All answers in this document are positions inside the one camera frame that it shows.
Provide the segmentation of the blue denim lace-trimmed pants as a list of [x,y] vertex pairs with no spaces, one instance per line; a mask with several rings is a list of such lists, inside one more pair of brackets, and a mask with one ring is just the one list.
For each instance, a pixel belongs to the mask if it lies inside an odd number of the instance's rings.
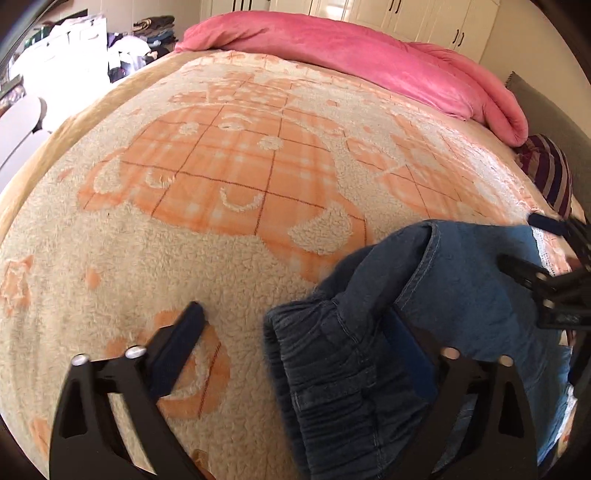
[[570,351],[540,329],[530,292],[501,255],[540,263],[526,225],[424,221],[342,259],[304,299],[263,321],[287,438],[307,479],[381,479],[436,395],[443,347],[511,357],[531,408],[537,454],[567,404]]

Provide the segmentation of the purple striped pillow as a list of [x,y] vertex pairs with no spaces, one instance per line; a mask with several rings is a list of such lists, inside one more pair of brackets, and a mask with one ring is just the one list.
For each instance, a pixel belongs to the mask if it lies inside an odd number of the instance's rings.
[[515,149],[516,162],[561,217],[571,213],[573,176],[563,150],[544,134],[535,134]]

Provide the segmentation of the grey quilted headboard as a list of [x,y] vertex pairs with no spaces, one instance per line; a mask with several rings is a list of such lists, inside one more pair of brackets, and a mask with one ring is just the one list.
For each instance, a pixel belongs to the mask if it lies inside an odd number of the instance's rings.
[[573,174],[574,195],[590,213],[590,137],[555,103],[529,85],[516,72],[506,81],[529,125],[529,133],[544,134],[566,154]]

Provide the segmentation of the pink comforter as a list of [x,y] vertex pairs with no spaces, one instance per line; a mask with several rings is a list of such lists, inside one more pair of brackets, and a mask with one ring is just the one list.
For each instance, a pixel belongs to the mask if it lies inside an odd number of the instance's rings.
[[175,49],[235,50],[304,62],[474,120],[510,147],[523,145],[529,136],[514,94],[483,66],[435,44],[400,41],[352,23],[273,11],[230,12],[187,29]]

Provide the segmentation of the white wardrobe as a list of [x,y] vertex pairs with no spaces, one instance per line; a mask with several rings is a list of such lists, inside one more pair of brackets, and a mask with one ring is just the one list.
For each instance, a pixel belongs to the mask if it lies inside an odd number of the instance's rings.
[[500,8],[492,0],[203,1],[206,19],[233,11],[279,11],[355,23],[406,42],[432,43],[480,62]]

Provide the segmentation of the beige bed sheet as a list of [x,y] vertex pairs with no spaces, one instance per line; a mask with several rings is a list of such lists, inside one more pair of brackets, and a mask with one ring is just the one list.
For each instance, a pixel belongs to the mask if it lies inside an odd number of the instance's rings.
[[4,241],[23,204],[44,177],[73,145],[114,110],[209,51],[171,54],[123,79],[102,98],[67,118],[15,173],[1,193],[1,241]]

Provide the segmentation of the orange white fleece blanket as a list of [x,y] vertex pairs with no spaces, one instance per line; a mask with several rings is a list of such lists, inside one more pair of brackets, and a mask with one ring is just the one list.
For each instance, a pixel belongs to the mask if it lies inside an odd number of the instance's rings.
[[116,357],[190,301],[207,326],[159,406],[218,479],[294,479],[263,315],[423,219],[523,223],[547,203],[480,124],[270,56],[197,58],[104,118],[1,241],[1,414],[48,470],[71,358]]

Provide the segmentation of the white drawer cabinet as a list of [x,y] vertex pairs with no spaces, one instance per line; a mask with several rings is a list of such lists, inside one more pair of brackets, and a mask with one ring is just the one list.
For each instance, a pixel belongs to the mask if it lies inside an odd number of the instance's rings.
[[42,128],[53,132],[110,88],[107,21],[102,15],[70,19],[25,49],[8,67],[25,92],[45,105]]

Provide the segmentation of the clothes heap beside cabinet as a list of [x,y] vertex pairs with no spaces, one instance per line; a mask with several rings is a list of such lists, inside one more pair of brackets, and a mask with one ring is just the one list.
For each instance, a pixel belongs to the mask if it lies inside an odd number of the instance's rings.
[[143,18],[130,32],[107,33],[108,77],[116,83],[168,55],[177,42],[172,15]]

